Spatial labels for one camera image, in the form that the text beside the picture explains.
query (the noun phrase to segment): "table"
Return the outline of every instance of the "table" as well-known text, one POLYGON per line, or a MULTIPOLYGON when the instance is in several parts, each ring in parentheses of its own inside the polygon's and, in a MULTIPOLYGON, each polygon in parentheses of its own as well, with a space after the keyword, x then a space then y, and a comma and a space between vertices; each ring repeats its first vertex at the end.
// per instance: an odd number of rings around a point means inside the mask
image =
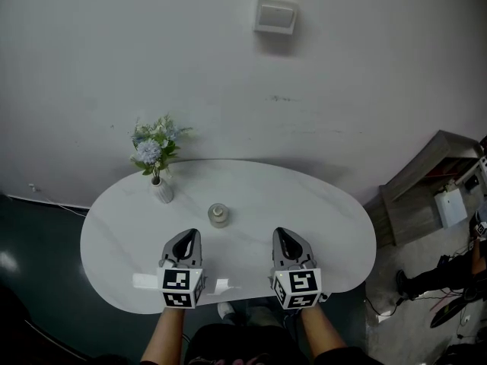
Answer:
POLYGON ((141 173, 121 179, 93 204, 81 232, 81 260, 93 288, 131 313, 160 313, 161 293, 140 289, 132 275, 155 275, 164 244, 189 228, 201 232, 206 288, 199 305, 273 296, 272 233, 293 230, 307 240, 322 269, 323 292, 357 287, 374 265, 371 220, 350 195, 282 167, 243 160, 170 165, 174 199, 163 204, 141 173), (223 203, 231 222, 211 226, 208 208, 223 203))

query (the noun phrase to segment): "forearm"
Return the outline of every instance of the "forearm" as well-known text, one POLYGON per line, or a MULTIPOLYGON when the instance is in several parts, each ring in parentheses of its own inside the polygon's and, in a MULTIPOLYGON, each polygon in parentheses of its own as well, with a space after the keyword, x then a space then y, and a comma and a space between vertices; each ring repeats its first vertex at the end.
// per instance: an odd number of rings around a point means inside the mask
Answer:
POLYGON ((184 309, 166 308, 159 318, 154 334, 141 361, 158 365, 178 365, 181 357, 184 309))
POLYGON ((314 358, 325 351, 346 348, 342 337, 325 316, 318 303, 314 307, 304 308, 301 311, 301 318, 314 358))

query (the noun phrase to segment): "small glass jar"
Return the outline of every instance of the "small glass jar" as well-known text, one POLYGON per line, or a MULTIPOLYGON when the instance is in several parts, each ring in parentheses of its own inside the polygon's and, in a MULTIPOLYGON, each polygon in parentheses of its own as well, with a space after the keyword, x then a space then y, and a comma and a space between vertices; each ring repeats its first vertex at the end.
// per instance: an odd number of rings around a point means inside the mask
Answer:
POLYGON ((216 228, 223 228, 228 224, 228 217, 230 215, 230 211, 228 207, 217 203, 213 204, 208 209, 208 217, 210 219, 210 223, 213 227, 216 228))

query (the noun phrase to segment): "white vase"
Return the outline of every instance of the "white vase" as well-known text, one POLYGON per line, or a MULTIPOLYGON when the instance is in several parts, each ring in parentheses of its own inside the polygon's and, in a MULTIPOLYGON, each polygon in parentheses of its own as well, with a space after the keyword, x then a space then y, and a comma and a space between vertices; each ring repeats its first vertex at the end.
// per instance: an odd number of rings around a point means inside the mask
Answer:
POLYGON ((164 204, 169 203, 174 197, 172 188, 162 179, 162 177, 159 177, 159 183, 157 185, 154 185, 151 181, 151 191, 156 199, 164 204))

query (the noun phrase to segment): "shoe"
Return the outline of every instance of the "shoe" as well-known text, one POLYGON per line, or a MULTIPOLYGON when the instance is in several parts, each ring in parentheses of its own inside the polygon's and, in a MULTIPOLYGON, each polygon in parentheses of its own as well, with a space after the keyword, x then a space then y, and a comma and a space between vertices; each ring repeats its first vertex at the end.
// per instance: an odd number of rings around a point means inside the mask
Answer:
POLYGON ((221 319, 223 319, 226 315, 235 313, 235 309, 228 301, 224 301, 223 303, 218 303, 216 308, 218 310, 218 314, 221 319))
POLYGON ((400 270, 396 274, 396 284, 397 284, 397 291, 399 295, 403 297, 405 300, 414 300, 418 295, 411 294, 405 289, 406 283, 409 279, 406 277, 406 273, 404 270, 400 270))

